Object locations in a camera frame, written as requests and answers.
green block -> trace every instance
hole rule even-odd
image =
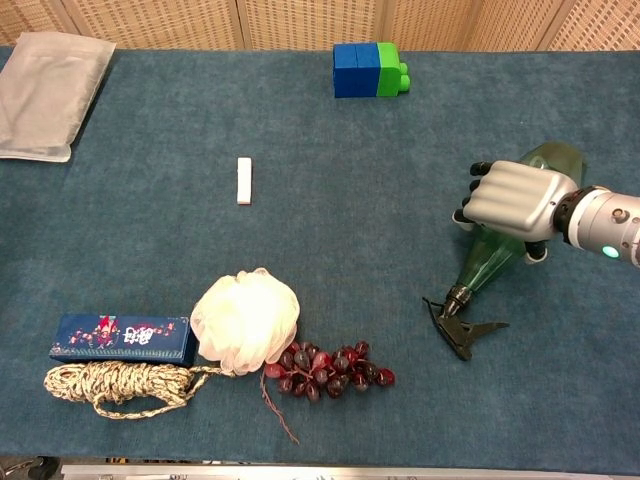
[[[378,97],[395,97],[398,92],[409,91],[409,68],[400,63],[398,49],[393,43],[378,42],[380,55],[380,77],[378,78]]]

folded towel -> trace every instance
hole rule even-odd
[[[23,33],[0,73],[0,158],[66,162],[115,44]]]

rope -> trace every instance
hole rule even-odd
[[[198,373],[202,373],[202,376],[191,386]],[[49,370],[44,387],[54,397],[72,402],[90,402],[98,415],[103,417],[138,420],[186,406],[212,375],[223,375],[223,372],[219,367],[210,366],[182,368],[117,361],[70,363]],[[120,405],[134,397],[149,396],[157,397],[167,405],[139,413],[108,412],[101,407],[103,402]]]

blue rectangular box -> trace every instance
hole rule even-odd
[[[197,343],[187,317],[65,314],[49,357],[62,362],[120,360],[190,367]]]

toy building block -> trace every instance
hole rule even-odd
[[[409,90],[406,63],[393,43],[343,43],[333,47],[336,97],[391,97]]]

